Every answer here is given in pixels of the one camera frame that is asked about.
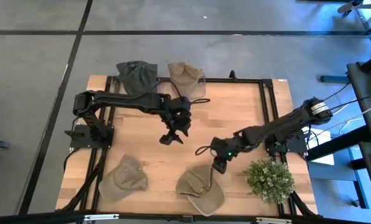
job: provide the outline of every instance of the green cap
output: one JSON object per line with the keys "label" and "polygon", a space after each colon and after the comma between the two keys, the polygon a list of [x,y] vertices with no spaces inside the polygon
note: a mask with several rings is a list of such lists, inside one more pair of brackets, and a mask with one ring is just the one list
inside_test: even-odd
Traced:
{"label": "green cap", "polygon": [[122,62],[116,65],[119,75],[116,77],[128,95],[146,92],[155,93],[151,88],[156,84],[158,65],[143,61]]}
{"label": "green cap", "polygon": [[176,192],[184,195],[204,216],[212,215],[223,205],[224,193],[213,178],[211,165],[196,166],[180,177]]}
{"label": "green cap", "polygon": [[125,154],[120,164],[110,171],[98,185],[99,193],[116,202],[138,190],[147,190],[147,176],[138,160]]}

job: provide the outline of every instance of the gray floor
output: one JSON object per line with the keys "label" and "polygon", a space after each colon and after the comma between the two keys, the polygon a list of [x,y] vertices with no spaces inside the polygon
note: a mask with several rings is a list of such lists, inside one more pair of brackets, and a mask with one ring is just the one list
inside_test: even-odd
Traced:
{"label": "gray floor", "polygon": [[[0,29],[77,29],[85,5],[85,0],[0,1]],[[86,29],[363,30],[355,12],[345,19],[337,14],[339,5],[293,0],[241,0],[237,4],[105,0],[94,2]],[[73,40],[73,36],[0,36],[0,139],[12,144],[9,150],[0,149],[0,215],[15,212]],[[85,89],[90,75],[114,74],[118,62],[157,63],[161,76],[168,75],[167,63],[188,61],[203,68],[208,77],[227,77],[233,69],[240,78],[286,78],[298,106],[304,99],[325,98],[342,87],[318,82],[320,75],[343,75],[347,63],[370,57],[371,41],[360,37],[83,36],[30,212],[55,208],[70,142],[63,131],[74,118],[74,95]],[[354,97],[349,86],[331,98],[329,105]],[[358,113],[358,105],[350,105],[320,128]],[[363,121],[351,123],[343,132],[360,125]],[[331,131],[338,133],[340,128]],[[313,180],[313,189],[319,213],[325,217],[371,222],[371,210],[347,203],[356,199],[349,183]],[[337,194],[338,189],[347,190]]]}

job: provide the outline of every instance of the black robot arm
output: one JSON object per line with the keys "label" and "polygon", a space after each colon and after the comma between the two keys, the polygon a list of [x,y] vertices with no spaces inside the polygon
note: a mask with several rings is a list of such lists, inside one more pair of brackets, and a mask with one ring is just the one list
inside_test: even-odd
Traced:
{"label": "black robot arm", "polygon": [[[133,108],[143,113],[159,115],[168,129],[168,133],[160,138],[160,143],[166,145],[173,140],[183,143],[176,131],[179,130],[188,136],[188,129],[191,126],[191,103],[187,97],[171,99],[170,95],[163,93],[131,96],[104,91],[86,91],[75,96],[73,114],[86,121],[91,140],[94,142],[108,141],[110,138],[109,127],[95,115],[95,112],[104,106]],[[78,134],[71,131],[66,133],[70,136]]]}
{"label": "black robot arm", "polygon": [[275,121],[264,126],[251,126],[234,132],[233,138],[214,137],[210,148],[216,152],[213,167],[225,173],[227,161],[231,161],[240,152],[250,152],[264,142],[267,136],[273,136],[278,143],[285,143],[295,131],[312,124],[327,123],[332,113],[323,100],[312,98]]}

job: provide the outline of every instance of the wooden tabletop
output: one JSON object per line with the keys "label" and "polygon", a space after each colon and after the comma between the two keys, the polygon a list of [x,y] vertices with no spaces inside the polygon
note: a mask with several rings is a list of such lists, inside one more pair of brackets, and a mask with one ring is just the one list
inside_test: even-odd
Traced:
{"label": "wooden tabletop", "polygon": [[[107,76],[92,75],[88,90],[104,90]],[[273,80],[278,114],[283,116],[293,109],[289,86],[286,80]],[[164,84],[160,91],[171,93],[170,85]],[[266,90],[268,112],[272,109]],[[206,83],[205,98],[211,102],[192,105],[192,122],[189,137],[180,135],[184,144],[173,142],[170,146],[159,143],[167,133],[158,116],[143,114],[138,110],[116,108],[112,147],[108,150],[104,175],[117,166],[124,154],[137,158],[148,177],[148,189],[136,192],[125,199],[110,203],[99,198],[99,212],[193,214],[199,212],[183,196],[175,192],[179,177],[190,167],[211,164],[213,157],[206,152],[195,156],[195,150],[210,144],[213,137],[230,138],[234,131],[247,126],[264,125],[259,86],[252,83]],[[214,178],[221,186],[224,205],[215,215],[278,215],[275,204],[263,203],[260,197],[249,195],[250,189],[242,171],[251,161],[267,157],[264,144],[250,153],[240,153],[228,162],[225,174],[214,171]],[[90,149],[80,149],[68,160],[63,177],[57,208],[64,207],[76,194],[85,180]],[[300,155],[287,154],[289,170],[295,178],[296,191],[313,212],[317,212],[311,181],[305,161]],[[91,186],[87,207],[91,207],[94,185]]]}

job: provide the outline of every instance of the green plant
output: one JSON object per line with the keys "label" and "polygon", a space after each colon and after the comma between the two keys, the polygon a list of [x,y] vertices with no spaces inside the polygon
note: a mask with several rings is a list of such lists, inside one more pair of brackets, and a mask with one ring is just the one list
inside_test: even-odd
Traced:
{"label": "green plant", "polygon": [[295,180],[286,164],[273,159],[251,162],[244,171],[250,194],[261,196],[264,202],[283,203],[295,189]]}

